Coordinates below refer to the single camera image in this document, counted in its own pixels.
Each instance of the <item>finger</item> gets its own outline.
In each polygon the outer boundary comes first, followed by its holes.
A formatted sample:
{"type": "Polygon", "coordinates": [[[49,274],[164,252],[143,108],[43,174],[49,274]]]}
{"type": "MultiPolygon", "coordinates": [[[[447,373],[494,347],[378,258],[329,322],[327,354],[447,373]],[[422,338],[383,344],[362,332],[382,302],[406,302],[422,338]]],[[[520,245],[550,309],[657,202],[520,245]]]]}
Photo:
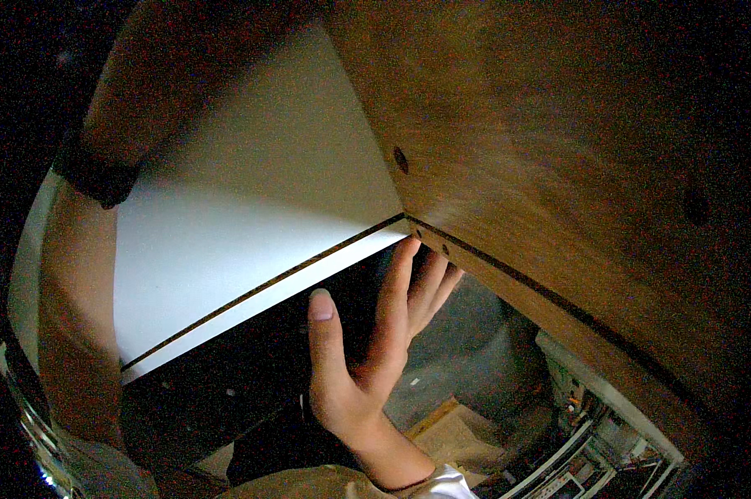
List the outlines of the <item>finger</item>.
{"type": "Polygon", "coordinates": [[[419,240],[407,237],[398,243],[384,277],[376,306],[375,330],[402,331],[407,321],[406,297],[411,283],[411,264],[420,248],[419,240]]]}
{"type": "Polygon", "coordinates": [[[321,288],[311,293],[308,317],[312,376],[326,386],[350,379],[345,364],[342,324],[328,291],[321,288]]]}
{"type": "Polygon", "coordinates": [[[436,295],[433,297],[433,301],[428,307],[429,322],[430,319],[439,311],[442,305],[445,304],[450,293],[456,287],[461,277],[464,275],[464,271],[456,267],[454,264],[449,264],[445,269],[445,276],[442,278],[439,285],[439,289],[436,291],[436,295]]]}
{"type": "Polygon", "coordinates": [[[436,252],[430,252],[420,267],[417,278],[411,284],[408,294],[409,317],[422,321],[436,296],[441,281],[445,277],[447,259],[436,252]]]}

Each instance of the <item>black strap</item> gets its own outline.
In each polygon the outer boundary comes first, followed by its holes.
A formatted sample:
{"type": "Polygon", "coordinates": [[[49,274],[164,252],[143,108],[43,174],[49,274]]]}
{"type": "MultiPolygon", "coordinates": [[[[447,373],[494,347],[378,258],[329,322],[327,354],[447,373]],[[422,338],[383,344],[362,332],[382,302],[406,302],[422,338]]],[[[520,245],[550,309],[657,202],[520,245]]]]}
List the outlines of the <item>black strap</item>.
{"type": "Polygon", "coordinates": [[[129,197],[140,174],[140,164],[126,165],[102,160],[81,146],[79,135],[70,133],[51,166],[74,189],[101,203],[108,210],[129,197]]]}

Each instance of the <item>white panel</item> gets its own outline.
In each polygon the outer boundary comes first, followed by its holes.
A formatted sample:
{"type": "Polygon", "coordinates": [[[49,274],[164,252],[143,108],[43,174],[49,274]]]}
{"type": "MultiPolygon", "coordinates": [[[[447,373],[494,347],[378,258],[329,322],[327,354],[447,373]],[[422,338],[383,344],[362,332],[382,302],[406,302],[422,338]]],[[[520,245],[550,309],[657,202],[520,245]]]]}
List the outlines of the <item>white panel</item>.
{"type": "Polygon", "coordinates": [[[143,374],[153,371],[157,367],[190,351],[192,348],[201,345],[231,327],[284,301],[293,294],[400,241],[408,233],[409,226],[402,220],[370,234],[354,242],[352,245],[340,249],[338,252],[330,254],[319,262],[299,270],[295,274],[254,294],[244,302],[218,314],[206,323],[181,336],[181,338],[168,343],[151,355],[143,358],[139,363],[132,365],[128,370],[123,372],[122,382],[124,384],[129,383],[143,374]]]}
{"type": "MultiPolygon", "coordinates": [[[[124,363],[402,211],[367,118],[319,26],[241,72],[212,107],[142,173],[120,207],[114,322],[124,363]]],[[[302,289],[290,283],[303,282],[288,280],[256,302],[275,304],[302,289]]],[[[190,336],[191,345],[230,326],[207,326],[211,332],[190,336]]]]}
{"type": "Polygon", "coordinates": [[[42,181],[23,231],[12,264],[7,313],[12,331],[18,338],[29,363],[40,373],[37,362],[37,307],[39,302],[40,248],[46,218],[62,179],[49,172],[42,181]]]}

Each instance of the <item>wooden board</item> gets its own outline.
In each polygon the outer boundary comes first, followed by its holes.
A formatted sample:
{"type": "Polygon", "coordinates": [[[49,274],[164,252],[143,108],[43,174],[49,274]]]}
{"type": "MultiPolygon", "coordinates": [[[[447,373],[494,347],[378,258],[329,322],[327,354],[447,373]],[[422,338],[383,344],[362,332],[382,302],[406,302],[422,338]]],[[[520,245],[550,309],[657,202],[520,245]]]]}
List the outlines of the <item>wooden board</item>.
{"type": "Polygon", "coordinates": [[[727,217],[703,223],[710,145],[623,7],[343,2],[326,26],[407,214],[586,311],[694,403],[733,403],[751,257],[727,217]]]}
{"type": "Polygon", "coordinates": [[[425,226],[412,225],[421,240],[547,331],[580,361],[615,387],[692,463],[710,452],[709,432],[694,410],[627,354],[530,287],[425,226]]]}

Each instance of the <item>fingernail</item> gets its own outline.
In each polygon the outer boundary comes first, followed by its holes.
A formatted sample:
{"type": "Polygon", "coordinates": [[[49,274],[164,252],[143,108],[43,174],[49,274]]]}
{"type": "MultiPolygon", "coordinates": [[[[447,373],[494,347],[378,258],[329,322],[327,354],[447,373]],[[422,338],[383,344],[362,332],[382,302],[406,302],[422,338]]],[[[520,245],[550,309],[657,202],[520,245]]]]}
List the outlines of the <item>fingernail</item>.
{"type": "Polygon", "coordinates": [[[330,293],[321,287],[315,289],[309,295],[309,319],[329,320],[334,314],[334,300],[330,293]]]}

